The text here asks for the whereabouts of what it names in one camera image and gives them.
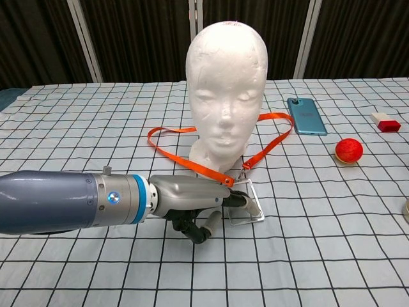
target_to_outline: red ball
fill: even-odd
[[[335,156],[343,163],[355,163],[364,153],[364,147],[356,139],[343,139],[335,147]]]

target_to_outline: smartphone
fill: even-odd
[[[294,118],[295,131],[298,134],[314,136],[328,134],[313,99],[289,98],[287,105],[290,115]]]

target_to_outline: orange lanyard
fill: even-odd
[[[284,134],[281,134],[280,136],[277,136],[270,144],[268,144],[266,146],[266,148],[264,148],[262,151],[260,151],[259,153],[257,153],[254,157],[250,158],[249,160],[245,161],[242,164],[242,172],[247,171],[249,169],[251,169],[255,164],[257,164],[262,158],[264,158],[266,156],[266,154],[269,153],[269,151],[271,149],[273,149],[274,147],[276,147],[283,139],[285,139],[288,134],[291,132],[293,126],[294,126],[294,120],[293,118],[286,114],[286,113],[263,113],[260,114],[258,117],[258,121],[262,121],[262,120],[274,120],[274,119],[279,119],[279,118],[284,118],[288,121],[290,121],[291,123],[291,127],[289,128],[288,131],[286,131]],[[162,155],[165,155],[166,157],[168,157],[169,159],[171,159],[172,161],[185,166],[188,169],[191,169],[192,171],[195,171],[196,173],[202,174],[203,176],[206,176],[208,178],[212,178],[218,182],[221,182],[222,184],[226,184],[228,187],[232,187],[235,180],[232,177],[229,177],[223,173],[219,173],[218,171],[214,171],[210,168],[206,168],[198,163],[192,162],[190,160],[186,160],[182,157],[179,157],[177,155],[173,155],[163,149],[161,149],[161,147],[159,147],[158,145],[154,144],[151,141],[151,136],[152,134],[154,134],[157,131],[160,130],[165,130],[165,131],[169,131],[169,132],[175,132],[175,133],[186,133],[186,132],[194,132],[196,131],[195,127],[188,127],[188,128],[183,128],[183,129],[168,129],[165,127],[156,127],[153,128],[149,131],[148,133],[148,142],[151,146],[155,147]]]

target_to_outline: id card holder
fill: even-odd
[[[232,226],[240,226],[240,225],[264,221],[265,217],[264,217],[263,209],[261,209],[261,205],[258,200],[256,190],[254,189],[254,186],[251,180],[243,179],[243,180],[236,181],[232,189],[247,193],[249,197],[251,198],[251,200],[256,202],[258,209],[259,209],[259,215],[253,216],[241,208],[228,207],[230,224]]]

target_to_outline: red object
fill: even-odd
[[[364,147],[356,139],[343,139],[335,147],[335,155],[341,162],[355,163],[364,153]]]
[[[395,120],[382,120],[378,125],[382,132],[397,132],[401,128],[401,124]]]

